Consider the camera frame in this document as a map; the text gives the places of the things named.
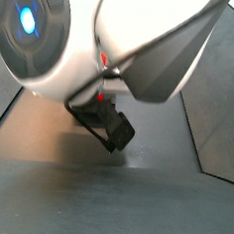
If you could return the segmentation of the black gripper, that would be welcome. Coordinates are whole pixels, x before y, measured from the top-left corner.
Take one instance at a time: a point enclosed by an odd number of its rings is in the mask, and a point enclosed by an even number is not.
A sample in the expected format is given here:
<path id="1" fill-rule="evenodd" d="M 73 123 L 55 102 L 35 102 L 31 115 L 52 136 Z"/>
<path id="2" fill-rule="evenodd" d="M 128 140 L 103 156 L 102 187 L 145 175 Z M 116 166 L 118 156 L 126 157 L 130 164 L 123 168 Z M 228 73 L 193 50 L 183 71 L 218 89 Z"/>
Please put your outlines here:
<path id="1" fill-rule="evenodd" d="M 91 100 L 79 107 L 67 101 L 64 107 L 110 154 L 115 149 L 122 151 L 135 136 L 130 121 L 123 112 L 117 112 L 110 99 Z"/>

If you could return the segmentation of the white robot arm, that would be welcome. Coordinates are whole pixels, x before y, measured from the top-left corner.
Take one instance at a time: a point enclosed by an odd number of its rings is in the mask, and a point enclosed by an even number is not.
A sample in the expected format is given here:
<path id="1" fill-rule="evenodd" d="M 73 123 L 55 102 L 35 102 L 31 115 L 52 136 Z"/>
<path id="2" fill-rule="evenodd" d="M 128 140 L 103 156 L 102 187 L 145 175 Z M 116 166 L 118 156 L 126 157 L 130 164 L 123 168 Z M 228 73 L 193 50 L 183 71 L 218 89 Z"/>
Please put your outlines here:
<path id="1" fill-rule="evenodd" d="M 55 100 L 109 152 L 135 130 L 120 93 L 164 103 L 189 80 L 230 0 L 0 0 L 0 54 L 24 88 Z"/>

